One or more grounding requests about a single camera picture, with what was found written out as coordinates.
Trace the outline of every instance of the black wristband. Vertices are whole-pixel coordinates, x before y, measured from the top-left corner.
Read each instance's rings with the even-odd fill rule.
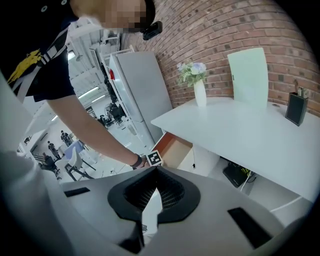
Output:
[[[142,163],[142,158],[140,155],[136,154],[138,156],[138,160],[135,162],[135,164],[130,165],[132,168],[137,168]]]

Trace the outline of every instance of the white desk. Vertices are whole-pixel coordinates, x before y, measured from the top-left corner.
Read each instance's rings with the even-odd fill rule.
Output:
[[[207,107],[191,100],[151,121],[314,202],[320,188],[320,118],[306,113],[298,127],[287,107],[264,110],[211,97]]]

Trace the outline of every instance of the brick wall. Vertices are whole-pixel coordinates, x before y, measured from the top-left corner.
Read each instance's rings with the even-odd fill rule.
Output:
[[[209,97],[232,97],[227,55],[263,47],[269,76],[268,100],[287,104],[294,84],[307,88],[308,111],[320,116],[320,73],[304,36],[271,0],[155,0],[163,32],[149,41],[129,35],[137,51],[153,51],[173,107],[195,97],[193,87],[178,85],[177,63],[192,60],[207,67]]]

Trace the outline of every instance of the yellow graphic print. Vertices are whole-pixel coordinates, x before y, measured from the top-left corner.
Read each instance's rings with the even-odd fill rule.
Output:
[[[21,75],[29,68],[32,64],[36,64],[38,61],[41,60],[42,55],[41,52],[38,50],[32,51],[30,54],[26,55],[26,58],[19,63],[19,65],[15,68],[15,71],[10,76],[8,83],[12,83],[16,81]]]

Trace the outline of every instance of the white refrigerator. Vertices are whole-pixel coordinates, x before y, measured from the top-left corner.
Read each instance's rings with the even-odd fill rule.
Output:
[[[151,150],[163,135],[151,120],[172,109],[155,54],[144,51],[111,55],[109,67],[126,112],[140,139]]]

